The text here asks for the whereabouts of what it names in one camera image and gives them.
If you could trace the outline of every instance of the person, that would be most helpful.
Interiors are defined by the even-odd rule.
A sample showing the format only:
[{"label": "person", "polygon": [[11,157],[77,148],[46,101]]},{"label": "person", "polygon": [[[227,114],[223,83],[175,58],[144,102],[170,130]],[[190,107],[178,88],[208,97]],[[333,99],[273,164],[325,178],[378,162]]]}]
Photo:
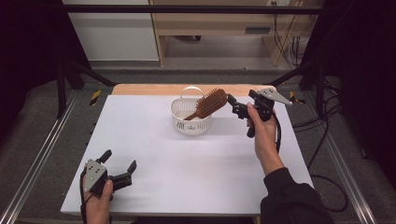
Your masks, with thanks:
[{"label": "person", "polygon": [[[248,127],[255,129],[255,152],[265,174],[264,184],[268,195],[261,203],[261,223],[333,223],[320,197],[308,184],[297,184],[276,151],[276,120],[262,121],[251,103],[247,103],[251,119]],[[109,199],[113,184],[108,180],[100,198],[85,193],[87,223],[107,224]]]}]

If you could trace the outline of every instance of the black curtain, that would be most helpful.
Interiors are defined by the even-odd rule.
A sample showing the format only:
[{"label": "black curtain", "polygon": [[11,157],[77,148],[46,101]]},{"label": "black curtain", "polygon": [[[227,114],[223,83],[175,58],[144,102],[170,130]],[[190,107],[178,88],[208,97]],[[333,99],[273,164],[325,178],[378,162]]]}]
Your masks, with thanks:
[{"label": "black curtain", "polygon": [[[361,147],[396,188],[395,8],[393,0],[357,0],[335,30],[330,47],[322,52],[321,64],[326,76],[340,77],[341,103]],[[311,59],[338,18],[318,20],[305,60]]]},{"label": "black curtain", "polygon": [[[73,59],[91,68],[67,13],[48,11],[44,4],[62,1],[0,3],[0,139],[22,109],[26,93],[56,79],[61,62]],[[66,66],[64,72],[82,82],[78,71]]]}]

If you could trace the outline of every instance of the brush bristles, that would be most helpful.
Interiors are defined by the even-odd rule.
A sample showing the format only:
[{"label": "brush bristles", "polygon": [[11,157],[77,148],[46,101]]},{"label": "brush bristles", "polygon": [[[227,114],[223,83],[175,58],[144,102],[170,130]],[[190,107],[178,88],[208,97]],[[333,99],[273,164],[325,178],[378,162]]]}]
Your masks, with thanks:
[{"label": "brush bristles", "polygon": [[196,106],[198,118],[204,119],[227,104],[227,93],[223,89],[214,89],[199,99]]}]

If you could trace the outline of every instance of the basket handle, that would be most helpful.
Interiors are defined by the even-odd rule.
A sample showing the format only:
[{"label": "basket handle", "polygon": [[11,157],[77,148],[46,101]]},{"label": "basket handle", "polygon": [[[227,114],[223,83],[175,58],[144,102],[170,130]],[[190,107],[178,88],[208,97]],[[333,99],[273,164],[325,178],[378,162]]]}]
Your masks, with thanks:
[{"label": "basket handle", "polygon": [[199,92],[202,94],[202,96],[205,96],[204,93],[201,91],[201,89],[199,89],[198,87],[189,86],[189,87],[186,87],[186,88],[181,92],[180,98],[183,98],[183,93],[184,93],[185,91],[188,91],[188,90],[196,90],[196,91],[199,91]]}]

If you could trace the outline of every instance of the metal rail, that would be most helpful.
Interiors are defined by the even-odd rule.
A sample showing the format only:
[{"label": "metal rail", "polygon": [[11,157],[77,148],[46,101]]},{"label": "metal rail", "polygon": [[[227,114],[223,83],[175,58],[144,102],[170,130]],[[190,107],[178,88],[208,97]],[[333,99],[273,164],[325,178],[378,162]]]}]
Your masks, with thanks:
[{"label": "metal rail", "polygon": [[76,103],[78,96],[78,91],[72,91],[64,115],[59,119],[56,119],[54,125],[52,126],[52,130],[50,131],[46,141],[38,152],[35,161],[29,169],[29,172],[26,174],[26,177],[23,179],[17,192],[15,193],[11,202],[8,204],[8,207],[3,212],[0,218],[0,223],[13,224],[16,221],[18,214],[20,213],[27,197],[29,196],[30,191],[32,190],[35,182],[37,181],[40,172],[43,169],[47,158],[50,155],[53,146],[55,145],[56,140],[58,139],[58,136],[64,127],[64,124],[69,118],[69,115],[73,109],[73,106]]},{"label": "metal rail", "polygon": [[42,5],[53,11],[70,13],[217,13],[320,15],[340,12],[325,7],[244,7],[244,6],[179,6],[179,5]]},{"label": "metal rail", "polygon": [[[309,94],[304,92],[305,99],[307,100],[312,113],[316,116],[316,109],[314,107],[314,96],[313,93],[310,92]],[[319,125],[319,128],[322,133],[324,133],[324,127]],[[346,193],[349,196],[349,200],[352,202],[356,214],[358,218],[361,220],[363,224],[375,224],[376,220],[373,216],[373,213],[367,204],[366,200],[364,199],[363,194],[361,193],[361,189],[358,186],[358,183],[355,180],[355,177],[351,173],[347,163],[345,162],[340,150],[338,149],[337,145],[335,144],[334,139],[330,132],[327,132],[325,142],[329,146],[329,154],[332,158],[332,162],[334,163],[335,169],[337,170],[341,181],[346,188]]]}]

